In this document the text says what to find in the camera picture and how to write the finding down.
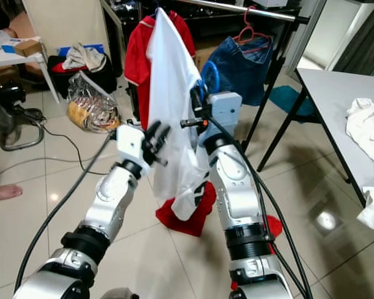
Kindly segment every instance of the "clear plastic bag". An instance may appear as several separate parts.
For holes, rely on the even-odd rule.
[[[79,71],[69,79],[68,117],[86,131],[107,133],[121,123],[118,103]]]

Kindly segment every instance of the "blue mat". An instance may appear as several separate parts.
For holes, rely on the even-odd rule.
[[[284,85],[274,88],[269,95],[269,99],[280,109],[284,110],[286,113],[289,113],[298,96],[299,93],[295,91],[295,89]],[[306,98],[297,112],[297,115],[308,116],[315,114],[315,108],[312,106],[311,101]]]

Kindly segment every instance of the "bare foot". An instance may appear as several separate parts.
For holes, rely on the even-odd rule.
[[[18,185],[0,186],[0,201],[22,195],[22,188]]]

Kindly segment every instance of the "fan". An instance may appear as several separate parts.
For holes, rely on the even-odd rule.
[[[10,81],[0,84],[0,147],[4,151],[15,151],[28,148],[40,143],[44,138],[42,122],[45,120],[43,113],[36,108],[25,109],[18,103],[25,102],[25,90],[21,85]],[[8,145],[9,135],[14,135],[14,144],[21,135],[21,124],[27,123],[37,126],[39,137],[31,142],[21,145]]]

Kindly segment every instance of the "clothing rack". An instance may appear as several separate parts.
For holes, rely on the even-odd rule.
[[[278,19],[278,20],[288,22],[288,24],[285,25],[283,32],[281,33],[281,37],[279,38],[279,44],[273,53],[273,60],[275,59],[275,61],[271,62],[271,65],[267,73],[266,83],[268,84],[268,86],[264,94],[263,100],[261,101],[259,110],[257,111],[255,119],[253,120],[253,124],[249,130],[246,140],[243,140],[241,142],[243,151],[246,151],[246,149],[248,148],[249,142],[253,136],[253,133],[255,132],[259,119],[261,115],[263,114],[263,110],[268,101],[269,95],[271,91],[273,90],[275,81],[278,78],[278,75],[281,72],[281,69],[285,63],[286,53],[288,52],[290,43],[292,41],[292,37],[294,33],[297,31],[297,28],[299,27],[299,25],[309,23],[310,17],[300,17],[300,16],[292,16],[288,14],[279,14],[276,12],[263,11],[259,9],[248,9],[247,7],[219,3],[219,2],[211,2],[211,1],[205,1],[205,0],[176,0],[176,1],[200,5],[200,6],[207,6],[207,7],[212,7],[216,9],[223,9],[227,11],[240,12],[240,13],[244,13],[248,10],[248,14],[261,16],[261,17],[268,17],[268,18]]]

